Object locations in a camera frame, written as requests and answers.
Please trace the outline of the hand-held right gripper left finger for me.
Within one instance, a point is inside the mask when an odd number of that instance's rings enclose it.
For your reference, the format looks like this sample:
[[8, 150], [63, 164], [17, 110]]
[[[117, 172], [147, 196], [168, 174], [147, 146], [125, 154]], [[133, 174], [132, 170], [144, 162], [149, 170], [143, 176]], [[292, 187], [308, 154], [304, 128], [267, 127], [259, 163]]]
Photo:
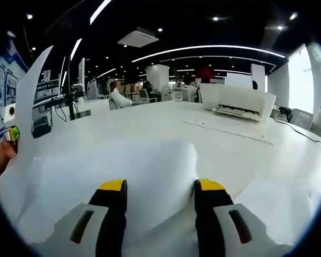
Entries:
[[88, 203], [60, 218], [46, 240], [46, 256], [121, 256], [128, 184], [104, 182]]

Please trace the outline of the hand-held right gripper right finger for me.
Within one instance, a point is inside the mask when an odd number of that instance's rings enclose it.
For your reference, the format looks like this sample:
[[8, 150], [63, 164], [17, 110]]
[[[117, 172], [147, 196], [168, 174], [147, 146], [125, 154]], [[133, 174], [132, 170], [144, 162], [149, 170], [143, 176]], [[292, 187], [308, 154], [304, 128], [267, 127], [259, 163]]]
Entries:
[[275, 242], [265, 224], [225, 188], [209, 179], [194, 186], [199, 256], [270, 256]]

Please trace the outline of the person's left hand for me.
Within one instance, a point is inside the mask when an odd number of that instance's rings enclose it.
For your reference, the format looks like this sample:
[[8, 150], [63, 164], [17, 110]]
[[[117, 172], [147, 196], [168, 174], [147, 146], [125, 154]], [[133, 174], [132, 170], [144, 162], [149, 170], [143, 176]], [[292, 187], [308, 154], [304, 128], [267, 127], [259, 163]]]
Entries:
[[5, 171], [9, 161], [17, 154], [15, 146], [12, 142], [3, 139], [0, 142], [0, 176]]

